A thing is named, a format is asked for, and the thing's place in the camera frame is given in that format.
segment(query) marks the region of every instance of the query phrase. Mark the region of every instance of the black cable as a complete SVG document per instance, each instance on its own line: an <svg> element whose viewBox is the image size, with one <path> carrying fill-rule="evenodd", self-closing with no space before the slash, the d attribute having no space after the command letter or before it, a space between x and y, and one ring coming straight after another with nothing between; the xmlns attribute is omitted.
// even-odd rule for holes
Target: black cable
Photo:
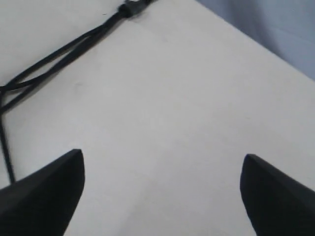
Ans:
<svg viewBox="0 0 315 236"><path fill-rule="evenodd" d="M29 67L15 78L10 80L5 86L0 86L0 142L4 155L6 169L9 175L10 183L15 182L15 175L12 167L10 152L8 148L7 138L3 125L3 115L18 105L24 98L32 93L45 81L49 80L52 75L60 72L66 66L77 60L80 56L86 53L89 49L95 46L104 36L109 33L114 26L122 19L130 18L140 14L153 0L126 0L123 5L118 8L117 13L110 17L104 24L96 27L93 30L81 35L80 37L69 42L65 46L59 48L52 54L43 58L33 66ZM27 81L22 82L29 75L42 68L43 66L55 61L61 56L65 55L62 59L55 63L47 72ZM6 104L5 96L8 92L18 89L24 89L16 97Z"/></svg>

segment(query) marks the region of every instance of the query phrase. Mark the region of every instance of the gray background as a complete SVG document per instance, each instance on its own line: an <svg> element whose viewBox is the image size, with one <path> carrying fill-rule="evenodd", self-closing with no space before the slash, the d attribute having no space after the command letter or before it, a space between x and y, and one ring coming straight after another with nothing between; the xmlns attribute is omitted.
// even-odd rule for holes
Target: gray background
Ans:
<svg viewBox="0 0 315 236"><path fill-rule="evenodd" d="M199 0L315 80L314 0Z"/></svg>

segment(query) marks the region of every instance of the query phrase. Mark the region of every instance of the white surface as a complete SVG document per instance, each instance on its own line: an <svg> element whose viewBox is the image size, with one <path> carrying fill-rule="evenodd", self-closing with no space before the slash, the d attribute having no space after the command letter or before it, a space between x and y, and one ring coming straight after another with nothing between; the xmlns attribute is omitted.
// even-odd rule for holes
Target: white surface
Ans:
<svg viewBox="0 0 315 236"><path fill-rule="evenodd" d="M119 3L2 1L3 82ZM310 79L213 13L159 0L6 124L18 178L83 150L86 187L67 236L253 236L243 158L258 154L315 189L314 104Z"/></svg>

